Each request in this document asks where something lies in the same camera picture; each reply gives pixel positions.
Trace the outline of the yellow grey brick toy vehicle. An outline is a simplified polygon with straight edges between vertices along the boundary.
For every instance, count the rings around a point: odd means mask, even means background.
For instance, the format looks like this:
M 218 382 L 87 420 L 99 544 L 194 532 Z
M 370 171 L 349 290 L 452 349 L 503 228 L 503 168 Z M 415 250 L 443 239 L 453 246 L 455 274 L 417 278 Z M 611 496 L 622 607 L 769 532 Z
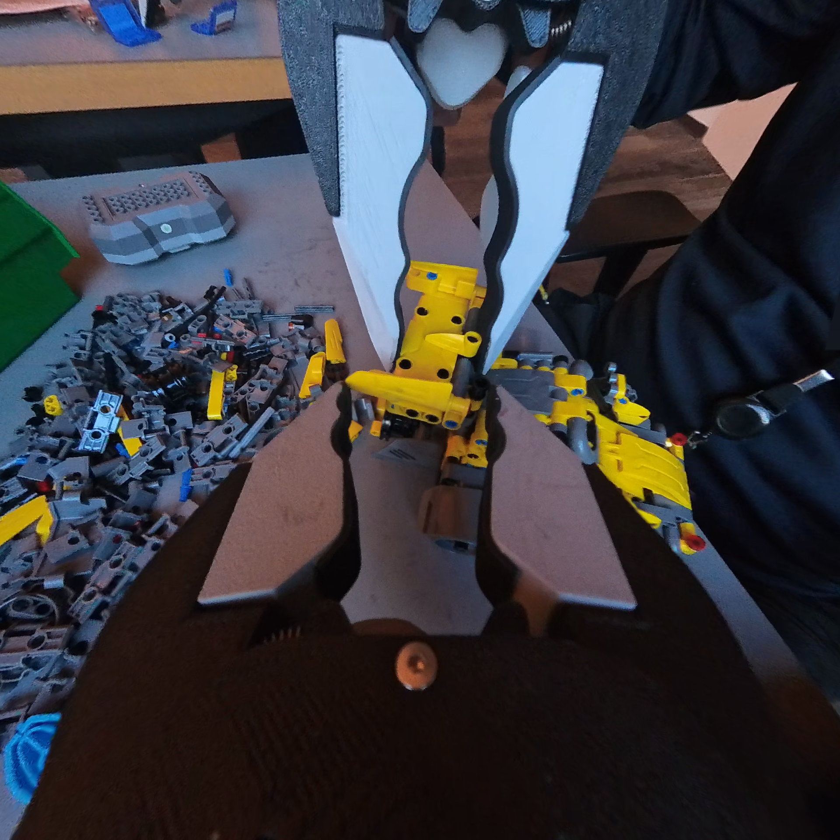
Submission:
M 597 376 L 586 360 L 521 353 L 501 356 L 486 374 L 587 466 L 598 466 L 639 516 L 678 554 L 707 548 L 695 522 L 686 438 L 668 435 L 609 363 Z

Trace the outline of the person's dark clothed torso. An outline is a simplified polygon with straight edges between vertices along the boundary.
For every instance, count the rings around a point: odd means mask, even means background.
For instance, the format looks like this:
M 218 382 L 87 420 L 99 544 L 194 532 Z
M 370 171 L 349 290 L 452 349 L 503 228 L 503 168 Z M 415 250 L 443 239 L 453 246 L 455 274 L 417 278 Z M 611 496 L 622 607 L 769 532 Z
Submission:
M 550 298 L 574 355 L 615 362 L 669 432 L 826 359 L 838 303 L 838 66 L 802 79 L 717 211 L 615 301 Z M 689 452 L 696 520 L 830 700 L 838 701 L 838 384 L 752 440 Z

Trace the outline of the green plastic bin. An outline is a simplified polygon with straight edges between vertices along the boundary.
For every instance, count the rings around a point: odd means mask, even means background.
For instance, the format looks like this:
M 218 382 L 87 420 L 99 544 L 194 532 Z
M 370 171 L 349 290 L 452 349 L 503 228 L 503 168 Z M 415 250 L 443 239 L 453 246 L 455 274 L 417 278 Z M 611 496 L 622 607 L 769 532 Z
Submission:
M 1 369 L 78 302 L 62 271 L 78 252 L 9 185 L 1 184 Z

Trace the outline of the black badge reel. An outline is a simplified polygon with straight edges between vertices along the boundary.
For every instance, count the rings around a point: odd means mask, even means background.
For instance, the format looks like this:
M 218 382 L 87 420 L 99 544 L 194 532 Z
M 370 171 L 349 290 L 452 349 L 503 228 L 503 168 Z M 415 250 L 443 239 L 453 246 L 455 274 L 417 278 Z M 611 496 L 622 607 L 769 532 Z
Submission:
M 733 441 L 756 438 L 810 392 L 833 382 L 838 382 L 838 364 L 749 395 L 722 398 L 711 408 L 706 425 L 690 433 L 686 446 L 696 448 L 712 437 Z

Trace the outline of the pile of grey brick parts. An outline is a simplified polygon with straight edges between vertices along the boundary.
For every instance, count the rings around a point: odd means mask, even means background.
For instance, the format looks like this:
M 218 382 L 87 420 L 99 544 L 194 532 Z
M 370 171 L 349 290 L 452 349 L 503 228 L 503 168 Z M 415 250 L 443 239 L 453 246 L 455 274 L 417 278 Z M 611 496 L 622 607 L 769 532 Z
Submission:
M 107 297 L 25 391 L 2 454 L 4 737 L 64 705 L 143 569 L 344 364 L 333 306 L 273 311 L 225 280 L 194 306 Z

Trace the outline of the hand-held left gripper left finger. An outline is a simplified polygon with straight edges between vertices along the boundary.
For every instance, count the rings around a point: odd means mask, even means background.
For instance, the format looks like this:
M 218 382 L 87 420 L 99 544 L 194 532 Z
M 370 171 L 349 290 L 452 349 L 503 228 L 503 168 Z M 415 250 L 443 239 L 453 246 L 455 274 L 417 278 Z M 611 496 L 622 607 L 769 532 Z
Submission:
M 347 385 L 332 385 L 254 457 L 201 606 L 349 593 L 358 579 L 351 403 Z

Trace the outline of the yellow holed brick assembly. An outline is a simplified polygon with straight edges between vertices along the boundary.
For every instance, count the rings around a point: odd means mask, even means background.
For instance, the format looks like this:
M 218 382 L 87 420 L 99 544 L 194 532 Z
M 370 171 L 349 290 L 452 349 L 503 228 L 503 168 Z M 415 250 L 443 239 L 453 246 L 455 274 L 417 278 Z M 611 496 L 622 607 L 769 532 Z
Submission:
M 406 287 L 419 294 L 392 371 L 357 371 L 349 387 L 374 400 L 370 432 L 411 437 L 425 424 L 455 432 L 477 411 L 477 330 L 486 289 L 478 270 L 413 261 Z

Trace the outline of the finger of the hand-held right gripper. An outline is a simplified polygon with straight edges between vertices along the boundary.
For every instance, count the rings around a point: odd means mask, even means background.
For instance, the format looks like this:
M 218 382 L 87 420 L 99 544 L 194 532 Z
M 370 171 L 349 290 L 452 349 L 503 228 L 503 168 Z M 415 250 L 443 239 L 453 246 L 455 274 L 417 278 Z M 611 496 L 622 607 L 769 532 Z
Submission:
M 570 235 L 574 190 L 605 72 L 596 56 L 519 66 L 490 128 L 491 184 L 482 198 L 486 298 L 476 369 L 504 350 Z
M 406 201 L 426 160 L 432 104 L 395 39 L 337 35 L 335 59 L 340 211 L 333 227 L 374 350 L 391 371 L 404 334 Z

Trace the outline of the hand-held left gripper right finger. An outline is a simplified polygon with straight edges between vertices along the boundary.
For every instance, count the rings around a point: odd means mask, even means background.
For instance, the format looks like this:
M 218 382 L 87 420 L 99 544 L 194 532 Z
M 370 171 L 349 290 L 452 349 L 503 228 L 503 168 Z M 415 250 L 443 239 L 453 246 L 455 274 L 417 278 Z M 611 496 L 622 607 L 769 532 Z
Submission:
M 630 613 L 637 599 L 579 457 L 502 386 L 488 392 L 476 578 L 495 611 L 547 631 L 565 607 Z

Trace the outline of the wooden edged background table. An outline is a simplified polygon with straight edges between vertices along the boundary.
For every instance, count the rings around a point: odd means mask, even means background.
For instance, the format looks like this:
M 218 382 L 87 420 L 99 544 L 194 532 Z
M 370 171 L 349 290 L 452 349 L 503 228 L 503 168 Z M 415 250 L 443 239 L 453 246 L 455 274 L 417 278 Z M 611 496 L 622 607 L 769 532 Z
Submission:
M 2 17 L 3 115 L 290 97 L 274 2 L 238 2 L 234 27 L 191 29 L 214 2 L 171 10 L 160 40 L 129 48 L 72 18 Z

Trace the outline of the blue brick piece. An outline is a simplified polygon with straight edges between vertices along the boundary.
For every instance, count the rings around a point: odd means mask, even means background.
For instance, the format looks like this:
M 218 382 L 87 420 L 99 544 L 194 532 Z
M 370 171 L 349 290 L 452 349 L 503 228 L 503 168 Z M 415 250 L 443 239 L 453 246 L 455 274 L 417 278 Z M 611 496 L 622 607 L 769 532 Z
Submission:
M 147 28 L 131 1 L 90 1 L 101 26 L 121 46 L 133 48 L 161 40 L 159 32 Z
M 238 13 L 236 1 L 223 1 L 214 5 L 207 16 L 191 24 L 192 32 L 205 37 L 216 37 L 235 27 Z

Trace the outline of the grey brick hub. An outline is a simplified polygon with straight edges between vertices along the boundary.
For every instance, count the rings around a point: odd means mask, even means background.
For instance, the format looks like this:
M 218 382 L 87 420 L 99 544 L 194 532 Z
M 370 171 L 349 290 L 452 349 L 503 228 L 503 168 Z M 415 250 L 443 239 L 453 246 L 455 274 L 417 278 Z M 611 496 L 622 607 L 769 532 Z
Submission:
M 84 195 L 80 208 L 101 255 L 124 266 L 218 241 L 235 227 L 227 199 L 199 171 Z

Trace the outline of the blue brick separator tool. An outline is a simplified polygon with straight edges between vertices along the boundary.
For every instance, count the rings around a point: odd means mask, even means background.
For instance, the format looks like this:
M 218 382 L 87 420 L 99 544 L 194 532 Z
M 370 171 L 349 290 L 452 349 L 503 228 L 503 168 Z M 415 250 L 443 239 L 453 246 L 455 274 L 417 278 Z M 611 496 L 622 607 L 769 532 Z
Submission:
M 16 802 L 28 805 L 44 771 L 61 714 L 32 715 L 20 723 L 3 748 L 3 771 Z

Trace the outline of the person's right forearm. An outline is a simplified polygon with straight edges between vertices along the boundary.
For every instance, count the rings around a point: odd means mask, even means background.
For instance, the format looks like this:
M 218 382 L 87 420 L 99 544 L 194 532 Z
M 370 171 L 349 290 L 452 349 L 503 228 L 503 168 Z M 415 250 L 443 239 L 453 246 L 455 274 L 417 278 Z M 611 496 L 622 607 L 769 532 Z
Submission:
M 838 1 L 668 1 L 633 126 L 800 81 L 838 36 L 838 21 Z

